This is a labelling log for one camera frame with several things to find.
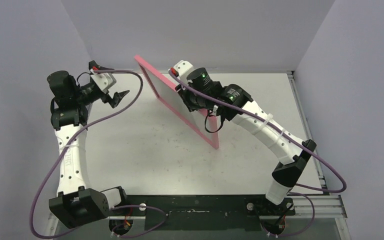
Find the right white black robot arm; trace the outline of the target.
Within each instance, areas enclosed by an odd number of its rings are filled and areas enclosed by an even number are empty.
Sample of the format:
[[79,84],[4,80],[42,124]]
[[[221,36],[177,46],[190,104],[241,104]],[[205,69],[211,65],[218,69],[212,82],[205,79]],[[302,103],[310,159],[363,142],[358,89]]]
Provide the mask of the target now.
[[173,67],[169,72],[180,80],[175,90],[190,112],[206,110],[208,116],[220,117],[222,124],[230,121],[247,130],[274,153],[278,164],[272,172],[273,181],[262,207],[270,215],[280,211],[284,198],[297,184],[311,158],[309,151],[313,152],[317,144],[286,131],[242,87],[237,84],[222,86],[210,78],[204,67],[189,70]]

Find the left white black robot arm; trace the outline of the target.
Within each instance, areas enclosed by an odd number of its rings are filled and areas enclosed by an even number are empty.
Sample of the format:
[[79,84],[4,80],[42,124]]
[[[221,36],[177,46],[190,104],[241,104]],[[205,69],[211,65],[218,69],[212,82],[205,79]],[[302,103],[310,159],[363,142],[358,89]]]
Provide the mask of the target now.
[[124,215],[129,201],[121,186],[102,192],[92,189],[86,163],[87,131],[76,134],[88,123],[89,106],[102,100],[115,108],[127,91],[110,96],[109,89],[117,82],[110,73],[90,74],[89,83],[80,86],[65,70],[47,77],[52,99],[51,124],[57,138],[59,183],[55,198],[49,200],[50,211],[69,229],[107,218],[110,210]]

